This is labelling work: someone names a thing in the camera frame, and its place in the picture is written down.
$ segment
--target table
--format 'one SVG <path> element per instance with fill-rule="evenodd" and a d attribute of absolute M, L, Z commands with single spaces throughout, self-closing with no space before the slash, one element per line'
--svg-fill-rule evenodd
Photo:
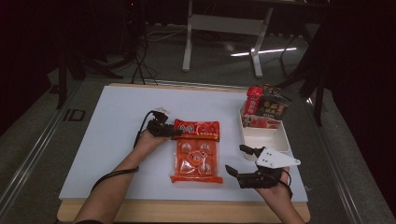
<path fill-rule="evenodd" d="M 251 1 L 255 4 L 266 4 L 268 6 L 265 17 L 262 21 L 248 20 L 240 18 L 226 18 L 211 15 L 199 15 L 192 13 L 192 0 L 189 0 L 189 11 L 187 19 L 187 42 L 184 51 L 183 67 L 184 72 L 190 71 L 191 63 L 191 32 L 192 29 L 207 30 L 217 32 L 227 32 L 243 35 L 256 35 L 256 45 L 250 50 L 253 62 L 254 73 L 257 78 L 262 78 L 262 66 L 260 63 L 259 52 L 267 31 L 274 7 L 293 6 L 293 7 L 325 7 L 327 4 L 307 3 L 299 0 L 258 0 Z"/>
<path fill-rule="evenodd" d="M 200 120 L 216 118 L 220 119 L 220 124 L 223 125 L 221 136 L 224 139 L 230 139 L 229 141 L 220 140 L 219 148 L 228 148 L 228 146 L 239 146 L 242 136 L 238 134 L 233 138 L 226 138 L 229 134 L 235 134 L 237 130 L 227 129 L 230 122 L 237 121 L 238 108 L 242 106 L 243 101 L 246 98 L 246 91 L 236 91 L 236 90 L 219 90 L 219 89 L 196 89 L 196 88 L 174 88 L 170 87 L 150 87 L 144 86 L 145 88 L 138 87 L 136 85 L 118 85 L 105 87 L 104 92 L 98 102 L 95 112 L 92 116 L 92 120 L 85 133 L 84 139 L 81 143 L 78 154 L 75 158 L 75 162 L 70 170 L 69 176 L 66 178 L 64 188 L 61 192 L 60 198 L 63 199 L 61 207 L 58 212 L 58 218 L 61 221 L 72 221 L 77 214 L 79 208 L 84 202 L 84 197 L 86 198 L 92 187 L 92 182 L 94 182 L 100 175 L 106 173 L 106 170 L 112 169 L 112 167 L 121 160 L 124 156 L 123 154 L 128 153 L 133 139 L 129 139 L 125 136 L 134 136 L 135 132 L 140 126 L 142 116 L 130 116 L 131 109 L 133 111 L 146 111 L 152 105 L 150 101 L 155 101 L 155 99 L 145 98 L 144 94 L 128 94 L 131 91 L 139 89 L 139 93 L 155 94 L 161 93 L 161 102 L 166 96 L 167 92 L 172 91 L 170 94 L 178 95 L 176 100 L 168 100 L 168 102 L 163 105 L 164 107 L 169 107 L 173 113 L 181 116 L 181 119 L 188 117 L 190 109 L 196 111 L 193 113 L 194 117 Z M 119 98 L 115 98 L 111 92 L 117 93 Z M 190 105 L 197 105 L 199 103 L 200 97 L 207 98 L 209 95 L 216 95 L 219 100 L 219 106 L 232 105 L 235 107 L 235 117 L 226 116 L 224 118 L 218 117 L 219 111 L 214 110 L 212 113 L 200 113 L 203 110 L 196 108 L 190 108 Z M 190 104 L 186 104 L 186 100 L 189 100 L 193 96 L 194 101 Z M 141 105 L 134 105 L 135 100 L 130 98 L 135 98 L 139 102 L 143 102 Z M 179 108 L 180 102 L 184 104 L 186 108 L 180 108 L 179 110 L 172 110 L 174 108 Z M 114 105 L 125 105 L 125 107 L 119 109 Z M 115 121 L 114 118 L 119 118 L 123 123 L 128 123 L 130 125 L 120 125 L 119 122 Z M 114 135 L 108 135 L 108 131 L 117 132 Z M 202 188 L 202 183 L 179 183 L 178 186 L 172 186 L 170 184 L 169 177 L 167 176 L 168 162 L 171 160 L 155 160 L 155 157 L 166 158 L 172 156 L 169 151 L 166 151 L 167 147 L 172 148 L 172 142 L 169 142 L 168 146 L 164 148 L 158 148 L 155 155 L 150 157 L 141 165 L 141 171 L 139 175 L 134 177 L 132 190 L 129 190 L 126 196 L 126 200 L 122 205 L 116 221 L 118 222 L 229 222 L 229 223 L 243 223 L 243 222 L 279 222 L 279 219 L 275 214 L 269 209 L 269 207 L 258 197 L 254 189 L 240 189 L 236 179 L 225 174 L 224 169 L 219 172 L 219 174 L 224 178 L 224 183 L 222 186 L 214 184 Z M 223 153 L 223 160 L 220 159 L 220 166 L 224 163 L 228 163 L 237 169 L 245 169 L 245 171 L 250 170 L 254 172 L 254 163 L 241 162 L 243 158 L 240 151 L 230 150 Z M 78 165 L 83 161 L 84 172 L 81 172 Z M 156 175 L 153 178 L 155 183 L 147 182 L 149 179 L 145 178 L 144 175 L 153 174 L 150 168 L 155 172 L 162 173 L 165 175 Z M 307 208 L 306 194 L 304 191 L 303 183 L 299 180 L 299 173 L 297 167 L 291 167 L 290 174 L 293 176 L 293 182 L 291 188 L 294 192 L 294 205 L 297 211 L 301 214 L 305 221 L 309 221 L 310 214 Z M 163 196 L 161 192 L 161 197 L 156 195 L 156 192 L 152 191 L 150 188 L 154 188 L 161 185 L 161 189 L 166 192 Z M 197 199 L 196 192 L 199 193 L 200 199 Z"/>

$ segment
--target light strip on floor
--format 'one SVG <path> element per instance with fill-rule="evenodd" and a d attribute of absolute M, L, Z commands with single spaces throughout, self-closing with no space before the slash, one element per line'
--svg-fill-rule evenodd
<path fill-rule="evenodd" d="M 283 50 L 284 49 L 268 49 L 268 50 L 259 51 L 259 54 L 261 54 L 261 53 L 281 52 Z M 286 50 L 287 51 L 289 51 L 289 50 L 297 50 L 297 48 L 290 48 L 290 49 L 286 49 Z M 231 56 L 232 57 L 239 57 L 239 56 L 247 56 L 247 55 L 250 55 L 250 53 L 249 52 L 235 53 L 235 54 L 232 54 Z"/>

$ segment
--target person's right arm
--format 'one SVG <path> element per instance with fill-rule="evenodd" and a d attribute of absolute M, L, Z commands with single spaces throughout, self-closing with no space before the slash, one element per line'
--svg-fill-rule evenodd
<path fill-rule="evenodd" d="M 284 170 L 289 172 L 289 167 L 285 167 Z M 280 180 L 284 183 L 288 183 L 289 178 L 286 172 L 282 172 L 282 176 L 280 177 Z M 279 217 L 282 223 L 304 223 L 300 214 L 295 210 L 291 202 L 289 192 L 285 186 L 278 184 L 270 189 L 256 189 L 256 191 L 264 198 L 265 202 Z"/>

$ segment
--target background desk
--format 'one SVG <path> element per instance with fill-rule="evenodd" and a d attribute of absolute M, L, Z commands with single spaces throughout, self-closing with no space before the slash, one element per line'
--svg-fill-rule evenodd
<path fill-rule="evenodd" d="M 175 142 L 168 141 L 141 165 L 116 220 L 278 222 L 254 189 L 240 189 L 236 179 L 224 169 L 224 164 L 229 164 L 241 173 L 256 170 L 254 162 L 245 160 L 239 150 L 243 139 L 238 126 L 238 112 L 245 100 L 246 91 L 105 87 L 64 183 L 58 218 L 61 221 L 73 220 L 88 197 L 92 184 L 111 171 L 130 151 L 146 113 L 163 106 L 172 111 L 170 122 L 174 118 L 220 122 L 219 175 L 224 183 L 172 184 L 169 174 L 172 172 Z M 308 221 L 310 215 L 303 182 L 297 167 L 290 168 L 293 201 L 304 220 Z"/>

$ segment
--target orange snack package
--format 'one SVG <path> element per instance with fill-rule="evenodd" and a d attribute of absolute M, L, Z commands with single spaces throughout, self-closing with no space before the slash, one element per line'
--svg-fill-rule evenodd
<path fill-rule="evenodd" d="M 174 127 L 182 129 L 184 133 L 174 138 L 177 140 L 177 148 L 174 173 L 170 176 L 172 183 L 176 181 L 222 183 L 222 178 L 218 176 L 219 123 L 177 119 Z M 203 130 L 199 129 L 200 127 L 205 127 L 205 132 L 196 132 L 197 128 Z"/>

